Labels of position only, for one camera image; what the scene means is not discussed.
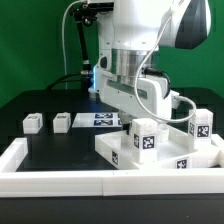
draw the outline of white cube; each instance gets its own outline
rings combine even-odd
[[[53,120],[54,133],[67,133],[70,125],[70,113],[58,113]]]
[[[188,142],[191,151],[203,149],[211,144],[213,113],[207,109],[197,109],[188,122]]]
[[[23,120],[24,134],[37,134],[43,126],[43,117],[40,113],[29,114]]]
[[[137,163],[157,160],[158,123],[150,118],[132,120],[132,158]]]

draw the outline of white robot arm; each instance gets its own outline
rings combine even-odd
[[[87,7],[99,11],[100,55],[90,92],[134,117],[175,122],[170,120],[175,93],[167,76],[155,70],[155,54],[159,46],[201,44],[211,26],[208,1],[88,0]]]

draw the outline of black tabletop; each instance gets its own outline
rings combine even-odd
[[[208,89],[176,89],[198,108],[214,113],[213,133],[224,137],[224,99]],[[187,115],[181,105],[173,117]],[[29,113],[42,113],[44,126],[36,135],[24,135],[22,121]],[[94,150],[96,134],[121,128],[70,128],[53,133],[53,118],[69,112],[117,112],[79,90],[28,91],[0,109],[0,152],[16,137],[27,137],[29,153],[17,172],[45,170],[114,169]],[[187,124],[177,128],[187,130]],[[224,195],[142,195],[119,197],[2,198],[1,223],[223,223]]]

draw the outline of white block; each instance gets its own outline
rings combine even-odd
[[[132,120],[132,132],[137,135],[151,135],[157,133],[158,123],[150,118]]]
[[[150,118],[132,121],[132,158],[137,163],[157,161],[158,123]]]
[[[213,113],[207,109],[197,109],[188,122],[188,142],[190,152],[203,149],[211,144]]]
[[[23,120],[24,134],[37,134],[43,126],[43,117],[40,113],[29,114]]]
[[[54,133],[67,133],[70,125],[70,113],[58,113],[53,120]]]

